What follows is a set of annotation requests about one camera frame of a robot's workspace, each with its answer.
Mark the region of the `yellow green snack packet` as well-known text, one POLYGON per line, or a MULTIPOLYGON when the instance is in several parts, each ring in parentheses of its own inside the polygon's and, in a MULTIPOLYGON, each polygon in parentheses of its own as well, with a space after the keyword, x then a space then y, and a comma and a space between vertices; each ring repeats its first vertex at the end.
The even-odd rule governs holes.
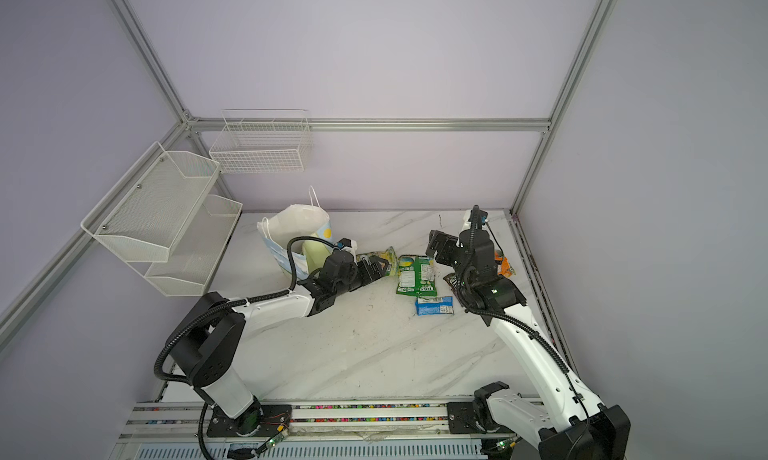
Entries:
POLYGON ((378 265, 385 276, 396 277, 398 275, 398 256, 392 246, 384 250, 357 253, 356 260, 367 260, 372 265, 378 265))

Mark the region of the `small blue box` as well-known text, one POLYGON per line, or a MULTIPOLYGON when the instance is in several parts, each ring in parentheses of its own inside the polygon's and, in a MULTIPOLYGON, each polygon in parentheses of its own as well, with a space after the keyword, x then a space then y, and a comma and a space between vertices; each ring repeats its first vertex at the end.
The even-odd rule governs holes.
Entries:
POLYGON ((453 297, 417 297, 415 310, 417 316, 453 315, 453 297))

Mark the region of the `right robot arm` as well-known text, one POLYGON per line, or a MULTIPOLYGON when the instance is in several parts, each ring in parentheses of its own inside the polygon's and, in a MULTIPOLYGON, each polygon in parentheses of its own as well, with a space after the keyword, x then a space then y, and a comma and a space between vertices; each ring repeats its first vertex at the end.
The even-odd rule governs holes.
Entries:
POLYGON ((505 427, 543 459, 622 459, 631 422, 618 406, 607 406, 568 366, 544 334, 515 283, 498 271, 495 244, 482 229, 459 236, 433 230, 426 250, 453 268, 461 306, 479 316, 512 351, 541 400, 534 405, 501 383, 476 393, 477 421, 505 427))

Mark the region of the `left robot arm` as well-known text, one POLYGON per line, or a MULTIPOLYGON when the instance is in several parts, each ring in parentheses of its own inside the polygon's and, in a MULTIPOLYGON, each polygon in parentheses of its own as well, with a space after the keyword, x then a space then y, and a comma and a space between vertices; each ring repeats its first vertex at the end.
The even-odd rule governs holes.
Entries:
POLYGON ((229 419, 260 415, 261 405, 233 366, 246 333, 317 315, 336 299, 386 276, 390 263, 378 256, 358 260, 335 250, 322 267, 293 287, 261 297, 228 300, 217 292, 201 297, 170 334, 154 374, 184 383, 229 419))

